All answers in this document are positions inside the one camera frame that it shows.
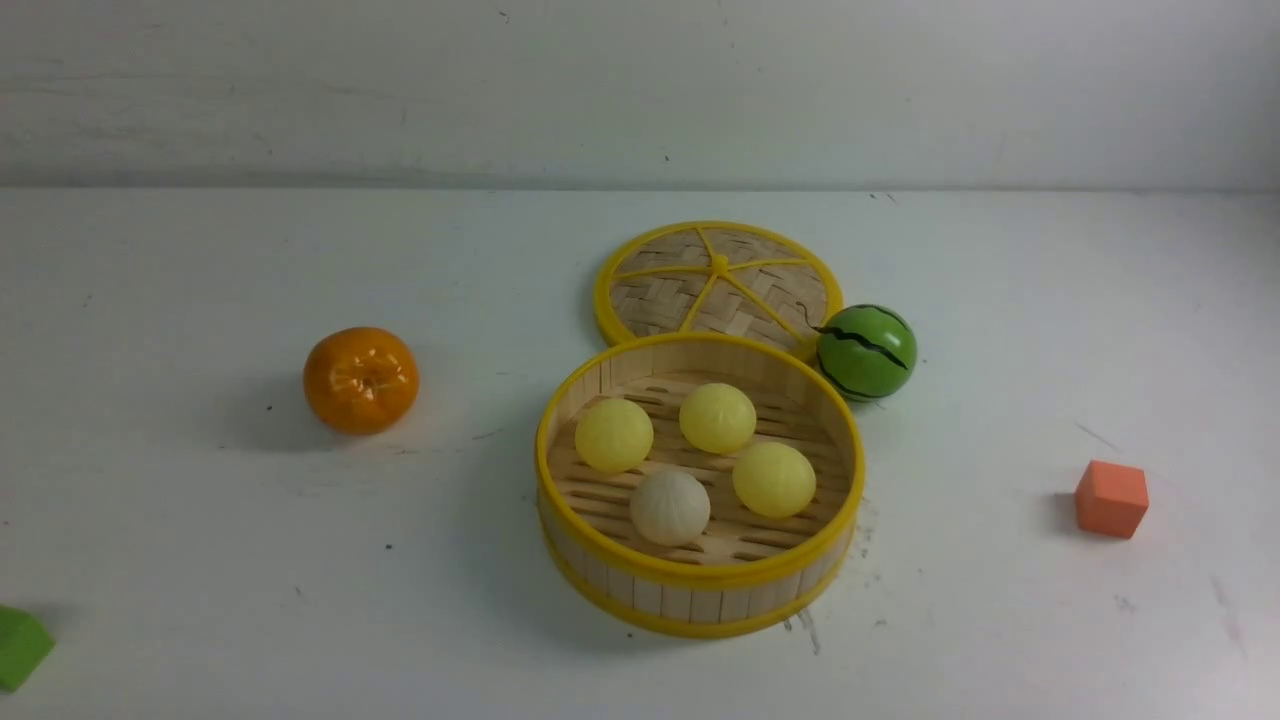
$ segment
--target orange block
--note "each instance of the orange block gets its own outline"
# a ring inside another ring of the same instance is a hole
[[[1092,460],[1075,488],[1075,521],[1082,530],[1132,538],[1147,514],[1147,475],[1128,468]]]

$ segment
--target green foam block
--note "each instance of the green foam block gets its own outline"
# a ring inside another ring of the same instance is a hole
[[[29,612],[0,605],[0,689],[15,692],[54,650],[54,638]]]

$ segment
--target watermelon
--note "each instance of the watermelon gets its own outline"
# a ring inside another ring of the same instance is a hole
[[[815,329],[818,370],[849,400],[888,397],[915,369],[915,333],[888,307],[845,307]]]

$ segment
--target yellow rim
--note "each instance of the yellow rim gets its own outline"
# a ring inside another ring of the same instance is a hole
[[[707,236],[703,234],[704,228],[705,229],[724,228],[724,229],[736,229],[736,231],[754,233],[786,247],[787,250],[795,252],[796,255],[800,255],[801,258],[799,260],[796,259],[753,260],[750,263],[741,263],[739,265],[728,265],[727,272],[741,270],[748,268],[759,268],[763,265],[809,265],[814,269],[815,273],[818,273],[818,278],[822,279],[822,284],[827,290],[827,306],[822,309],[822,318],[819,318],[819,322],[826,322],[828,318],[831,318],[844,307],[844,297],[841,296],[840,292],[840,283],[836,282],[836,275],[831,274],[831,270],[827,268],[827,265],[817,255],[809,252],[809,250],[803,245],[800,245],[799,242],[788,237],[783,237],[773,231],[758,228],[755,225],[744,225],[740,223],[727,223],[722,220],[676,223],[673,225],[666,225],[657,229],[652,229],[641,234],[640,237],[631,240],[630,242],[620,247],[617,252],[611,255],[609,259],[604,263],[604,266],[600,268],[600,274],[596,275],[595,278],[595,291],[593,293],[593,301],[595,305],[595,322],[600,327],[600,334],[604,336],[604,340],[607,340],[609,345],[622,345],[625,342],[631,342],[636,340],[635,333],[632,333],[626,327],[626,324],[618,318],[618,314],[613,310],[613,304],[609,301],[609,291],[613,287],[613,282],[617,279],[637,277],[637,275],[653,275],[658,273],[698,273],[698,274],[710,275],[710,278],[708,278],[707,281],[707,284],[703,286],[703,292],[701,295],[699,295],[699,299],[704,299],[708,291],[710,290],[712,284],[714,284],[716,281],[722,277],[731,284],[733,284],[739,290],[739,292],[742,292],[744,286],[740,282],[735,282],[736,278],[733,278],[732,275],[717,273],[712,268],[710,260],[708,260],[708,265],[705,268],[673,265],[669,268],[648,268],[635,273],[623,273],[622,275],[616,274],[618,265],[621,265],[623,260],[630,258],[631,254],[635,252],[636,247],[652,240],[662,237],[664,234],[671,234],[673,232],[680,232],[686,229],[695,231],[698,233],[698,237],[701,238],[703,245],[707,246],[708,256],[714,258],[716,252],[712,249],[710,242],[708,242]],[[744,293],[744,297],[746,297],[755,305],[759,305],[771,318],[773,318],[776,323],[778,323],[782,327],[782,329],[785,329],[792,337],[800,337],[800,333],[795,328],[792,328],[788,323],[782,320],[782,318],[780,318],[778,314],[772,307],[764,305],[764,302],[760,299],[753,297],[753,295],[754,293],[750,293],[750,291],[748,291],[746,293]],[[685,316],[685,322],[681,324],[680,331],[677,332],[684,332],[689,328],[689,325],[692,323],[696,310],[698,310],[696,306],[690,307],[687,315]],[[809,361],[813,359],[815,348],[817,343],[810,340],[808,342],[801,342],[796,345],[791,350],[791,355],[804,361]]]
[[[577,573],[568,566],[568,561],[566,561],[556,550],[556,544],[552,542],[550,536],[547,534],[545,527],[543,528],[543,543],[547,544],[547,552],[552,555],[552,561],[554,561],[556,566],[559,568],[564,579],[568,580],[570,584],[582,594],[582,597],[590,601],[591,605],[625,623],[630,623],[637,628],[644,628],[645,630],[662,633],[664,635],[698,639],[731,638],[735,635],[754,633],[755,630],[763,630],[769,625],[777,625],[778,623],[808,607],[814,600],[818,600],[818,596],[827,589],[827,585],[829,585],[832,580],[836,579],[836,575],[840,573],[840,566],[845,564],[845,555],[841,555],[835,562],[832,562],[831,570],[827,571],[827,575],[818,580],[818,584],[814,585],[812,591],[801,594],[777,610],[765,612],[764,615],[749,618],[746,620],[736,620],[733,623],[682,623],[680,620],[671,620],[667,618],[649,615],[648,612],[640,612],[639,610],[627,607],[626,605],[622,605],[621,602],[589,585],[586,580],[580,578]]]
[[[751,350],[764,352],[765,355],[799,369],[813,382],[814,387],[817,387],[819,392],[827,395],[827,397],[837,407],[845,428],[854,439],[854,470],[852,477],[850,478],[849,496],[845,498],[845,503],[836,512],[836,516],[827,523],[827,527],[818,530],[818,533],[812,538],[792,547],[791,550],[780,552],[773,557],[756,560],[755,562],[718,566],[686,565],[684,562],[662,560],[660,557],[653,557],[652,555],[631,550],[630,547],[600,534],[599,530],[588,524],[586,520],[579,518],[577,512],[568,506],[568,502],[566,502],[564,498],[561,497],[559,491],[556,489],[550,466],[547,462],[547,454],[543,452],[543,447],[547,445],[547,438],[552,430],[552,423],[556,419],[556,407],[558,407],[561,401],[564,400],[564,396],[568,395],[573,383],[586,374],[586,372],[593,366],[604,363],[609,357],[628,352],[637,347],[662,345],[667,342],[723,342],[750,347]],[[573,374],[570,375],[563,383],[561,383],[559,388],[556,389],[556,395],[552,396],[550,402],[547,404],[543,419],[538,424],[538,436],[534,439],[534,456],[538,462],[538,486],[540,492],[545,496],[549,506],[553,509],[557,519],[561,520],[564,530],[575,541],[577,541],[579,544],[585,547],[588,552],[607,565],[625,569],[626,571],[648,580],[678,584],[691,589],[724,589],[754,583],[765,583],[781,579],[804,569],[809,565],[810,560],[829,550],[831,546],[840,538],[841,533],[852,525],[858,514],[858,505],[861,502],[863,482],[865,475],[863,441],[861,436],[858,433],[858,424],[854,421],[854,415],[849,411],[849,406],[831,387],[831,383],[824,380],[814,369],[786,352],[774,350],[760,342],[719,333],[652,336],[627,345],[611,347],[600,355],[596,355],[594,359],[575,370]]]

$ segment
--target bamboo steamer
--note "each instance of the bamboo steamer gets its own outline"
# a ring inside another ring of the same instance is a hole
[[[684,397],[728,382],[755,404],[754,442],[778,441],[813,464],[817,495],[800,514],[769,520],[733,495],[733,456],[700,452],[678,425]],[[605,397],[637,402],[654,446],[637,470],[598,473],[573,450],[577,419]],[[659,633],[750,633],[797,612],[835,578],[863,493],[863,451],[849,407],[813,369],[782,350],[716,333],[655,334],[607,350],[553,396],[536,437],[538,510],[564,577],[600,609]],[[677,548],[650,544],[630,521],[631,493],[663,469],[707,488],[712,521]]]
[[[819,324],[844,307],[817,255],[776,232],[721,220],[657,228],[618,249],[594,290],[612,345],[677,332],[745,337],[813,359]]]

